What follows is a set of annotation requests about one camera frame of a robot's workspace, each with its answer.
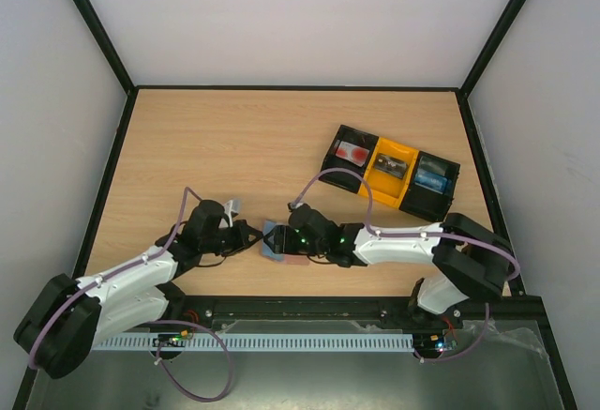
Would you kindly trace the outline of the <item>black bin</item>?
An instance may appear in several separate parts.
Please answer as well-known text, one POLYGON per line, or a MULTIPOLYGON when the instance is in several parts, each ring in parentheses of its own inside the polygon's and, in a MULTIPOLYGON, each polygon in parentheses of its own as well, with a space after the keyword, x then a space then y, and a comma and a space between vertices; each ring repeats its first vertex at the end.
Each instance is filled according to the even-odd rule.
POLYGON ((422 220, 444 220, 454 200, 460 164, 420 151, 399 210, 422 220))
MULTIPOLYGON (((379 137, 346 125, 340 125, 322 161, 321 170, 343 169, 365 176, 379 137)), ((319 177, 323 183, 357 194, 362 182, 354 175, 340 171, 319 177)))

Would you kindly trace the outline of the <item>black aluminium front rail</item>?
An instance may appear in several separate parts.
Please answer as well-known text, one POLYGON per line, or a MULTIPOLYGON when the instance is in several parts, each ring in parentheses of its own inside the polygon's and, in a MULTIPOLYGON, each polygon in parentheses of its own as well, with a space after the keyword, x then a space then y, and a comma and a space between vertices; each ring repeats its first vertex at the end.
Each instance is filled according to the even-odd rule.
POLYGON ((457 304, 443 316, 427 316, 409 297, 258 297, 186 296, 166 310, 169 319, 189 320, 213 329, 237 320, 249 321, 355 321, 380 328, 424 331, 462 327, 482 320, 484 305, 471 300, 457 304))

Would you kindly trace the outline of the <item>black frame post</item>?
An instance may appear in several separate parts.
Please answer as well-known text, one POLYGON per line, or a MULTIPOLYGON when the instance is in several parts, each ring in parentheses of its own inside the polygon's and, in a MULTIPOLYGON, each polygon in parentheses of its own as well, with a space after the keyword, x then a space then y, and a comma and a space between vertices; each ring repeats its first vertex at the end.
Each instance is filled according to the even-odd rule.
POLYGON ((101 19, 99 18, 91 0, 72 0, 85 22, 90 34, 107 60, 115 78, 129 96, 135 91, 135 84, 121 60, 112 40, 109 37, 101 19))
POLYGON ((508 0, 482 50, 467 74, 465 81, 460 87, 460 92, 464 96, 468 97, 476 87, 527 1, 528 0, 508 0))

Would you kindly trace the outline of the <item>black frame post left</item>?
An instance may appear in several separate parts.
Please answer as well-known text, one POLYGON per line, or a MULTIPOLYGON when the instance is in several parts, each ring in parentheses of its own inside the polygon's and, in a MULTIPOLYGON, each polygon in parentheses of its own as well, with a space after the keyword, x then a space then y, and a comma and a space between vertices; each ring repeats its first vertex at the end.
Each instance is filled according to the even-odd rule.
POLYGON ((115 78, 129 96, 135 91, 135 84, 121 60, 112 40, 109 37, 101 19, 99 18, 91 0, 72 0, 85 22, 90 34, 107 60, 115 78))

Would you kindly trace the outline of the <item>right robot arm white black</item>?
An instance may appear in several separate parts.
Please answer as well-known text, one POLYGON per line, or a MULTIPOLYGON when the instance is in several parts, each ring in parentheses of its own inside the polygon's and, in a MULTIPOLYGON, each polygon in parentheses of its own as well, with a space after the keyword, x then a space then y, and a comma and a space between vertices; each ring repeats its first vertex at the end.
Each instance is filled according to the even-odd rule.
POLYGON ((262 233, 262 253, 274 261, 301 256, 345 268, 435 266, 435 275, 416 283, 409 304, 411 320, 421 327, 431 326, 463 301, 501 300, 505 284, 518 270, 504 238, 460 213, 420 227, 382 228, 362 222, 337 224, 309 205, 300 205, 287 223, 267 221, 262 233))

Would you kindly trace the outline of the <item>dark card in yellow bin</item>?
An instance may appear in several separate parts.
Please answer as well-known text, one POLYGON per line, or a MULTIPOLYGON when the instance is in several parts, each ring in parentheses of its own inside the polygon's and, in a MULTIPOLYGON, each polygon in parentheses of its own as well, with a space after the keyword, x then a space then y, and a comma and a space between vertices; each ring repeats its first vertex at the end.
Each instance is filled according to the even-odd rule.
POLYGON ((402 159, 378 154, 374 162, 374 169, 402 180, 408 170, 408 164, 402 159))

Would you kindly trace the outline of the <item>red white card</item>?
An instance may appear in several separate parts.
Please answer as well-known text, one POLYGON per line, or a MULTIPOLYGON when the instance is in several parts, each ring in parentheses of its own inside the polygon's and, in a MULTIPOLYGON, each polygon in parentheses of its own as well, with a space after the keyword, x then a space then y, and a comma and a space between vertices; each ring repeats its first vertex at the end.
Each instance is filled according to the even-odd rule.
POLYGON ((339 141, 335 148, 335 156, 337 158, 344 159, 358 167, 365 165, 369 154, 370 151, 367 148, 345 141, 339 141))

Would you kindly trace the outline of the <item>black frame post right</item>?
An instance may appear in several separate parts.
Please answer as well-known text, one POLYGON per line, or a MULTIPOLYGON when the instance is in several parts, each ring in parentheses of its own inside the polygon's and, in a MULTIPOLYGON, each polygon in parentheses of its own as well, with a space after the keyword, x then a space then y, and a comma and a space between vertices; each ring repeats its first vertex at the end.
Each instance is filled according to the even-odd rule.
POLYGON ((527 1, 528 0, 508 0, 482 50, 467 74, 465 81, 460 87, 460 92, 464 96, 468 97, 476 87, 527 1))

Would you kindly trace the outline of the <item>black bin right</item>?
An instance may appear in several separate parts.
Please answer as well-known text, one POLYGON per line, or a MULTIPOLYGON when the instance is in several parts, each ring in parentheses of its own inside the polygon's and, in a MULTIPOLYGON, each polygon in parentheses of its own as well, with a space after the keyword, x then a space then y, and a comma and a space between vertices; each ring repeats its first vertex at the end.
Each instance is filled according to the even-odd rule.
POLYGON ((399 210, 422 220, 444 220, 454 200, 460 164, 420 151, 399 210))

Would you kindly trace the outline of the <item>black bin left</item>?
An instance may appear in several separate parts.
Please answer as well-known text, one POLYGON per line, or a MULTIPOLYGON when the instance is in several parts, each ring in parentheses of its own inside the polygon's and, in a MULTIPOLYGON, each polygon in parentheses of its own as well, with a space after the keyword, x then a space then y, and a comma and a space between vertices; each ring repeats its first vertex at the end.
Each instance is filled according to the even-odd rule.
MULTIPOLYGON (((346 125, 340 125, 322 161, 321 170, 343 169, 365 176, 379 137, 346 125)), ((323 183, 357 194, 362 182, 354 175, 340 171, 319 177, 323 183)))

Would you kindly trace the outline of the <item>yellow bin middle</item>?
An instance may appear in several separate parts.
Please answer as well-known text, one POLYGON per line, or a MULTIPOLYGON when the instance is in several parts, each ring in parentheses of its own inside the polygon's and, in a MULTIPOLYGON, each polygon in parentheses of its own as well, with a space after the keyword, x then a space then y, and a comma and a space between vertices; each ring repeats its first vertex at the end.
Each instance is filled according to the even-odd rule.
POLYGON ((419 150, 381 137, 364 174, 374 201, 399 209, 419 150))

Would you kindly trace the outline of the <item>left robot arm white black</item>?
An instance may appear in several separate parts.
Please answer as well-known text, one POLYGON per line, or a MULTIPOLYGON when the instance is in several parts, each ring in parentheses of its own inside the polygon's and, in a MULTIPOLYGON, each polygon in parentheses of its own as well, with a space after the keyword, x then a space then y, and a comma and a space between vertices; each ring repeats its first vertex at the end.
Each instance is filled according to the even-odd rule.
POLYGON ((226 259, 262 238, 237 214, 235 200, 224 205, 202 200, 134 258, 77 279, 51 278, 13 334, 30 368, 62 378, 98 344, 171 313, 184 296, 174 279, 198 267, 205 254, 226 259))

